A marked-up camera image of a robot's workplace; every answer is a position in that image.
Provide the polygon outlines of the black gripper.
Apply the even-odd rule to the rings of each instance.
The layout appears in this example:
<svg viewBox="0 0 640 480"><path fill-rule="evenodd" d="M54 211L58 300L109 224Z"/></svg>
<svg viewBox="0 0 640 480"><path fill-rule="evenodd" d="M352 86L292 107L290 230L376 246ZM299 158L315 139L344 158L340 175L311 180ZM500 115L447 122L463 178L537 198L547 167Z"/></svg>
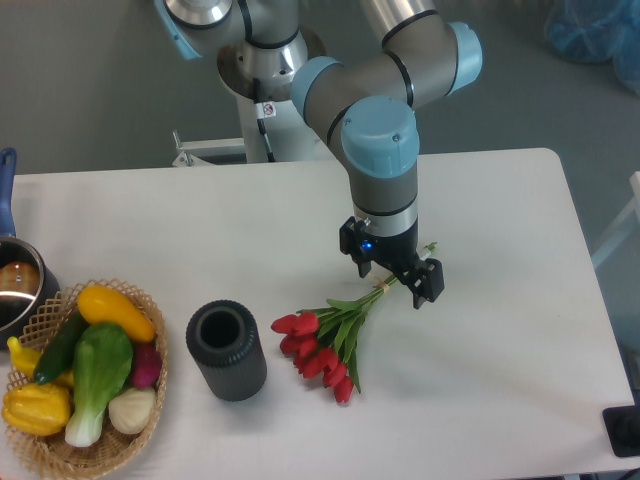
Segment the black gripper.
<svg viewBox="0 0 640 480"><path fill-rule="evenodd" d="M419 310L425 302L433 303L444 291L442 262L422 260L416 252L418 221L407 230L393 236L379 236L365 230L363 220L349 217L339 229L339 248L356 264L358 275L365 278L373 263L397 276L413 295L413 308Z"/></svg>

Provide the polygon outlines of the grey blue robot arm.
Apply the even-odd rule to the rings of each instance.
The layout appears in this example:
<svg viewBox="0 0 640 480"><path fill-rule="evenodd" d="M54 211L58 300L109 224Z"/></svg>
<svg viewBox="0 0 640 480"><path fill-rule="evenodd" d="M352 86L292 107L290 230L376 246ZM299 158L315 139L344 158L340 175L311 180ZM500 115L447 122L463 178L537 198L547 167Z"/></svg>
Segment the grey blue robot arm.
<svg viewBox="0 0 640 480"><path fill-rule="evenodd" d="M447 23L430 1L365 1L380 43L347 67L302 25L295 1L159 1L186 59L212 57L235 96L250 163L307 160L322 142L345 168L354 213L340 228L342 253L366 275L392 272L420 306L444 288L443 268L417 251L414 112L474 82L482 47L467 25Z"/></svg>

